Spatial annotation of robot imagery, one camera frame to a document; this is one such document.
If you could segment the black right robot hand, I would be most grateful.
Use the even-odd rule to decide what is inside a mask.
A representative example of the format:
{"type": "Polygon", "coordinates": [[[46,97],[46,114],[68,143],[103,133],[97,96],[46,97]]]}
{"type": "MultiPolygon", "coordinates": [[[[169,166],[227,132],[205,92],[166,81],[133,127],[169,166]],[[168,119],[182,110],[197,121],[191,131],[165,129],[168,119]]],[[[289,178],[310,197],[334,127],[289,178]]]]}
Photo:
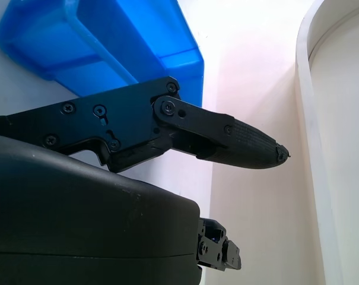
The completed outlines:
{"type": "Polygon", "coordinates": [[[268,169],[290,154],[181,100],[172,77],[0,116],[0,284],[199,284],[241,269],[196,202],[122,171],[174,149],[268,169]]]}

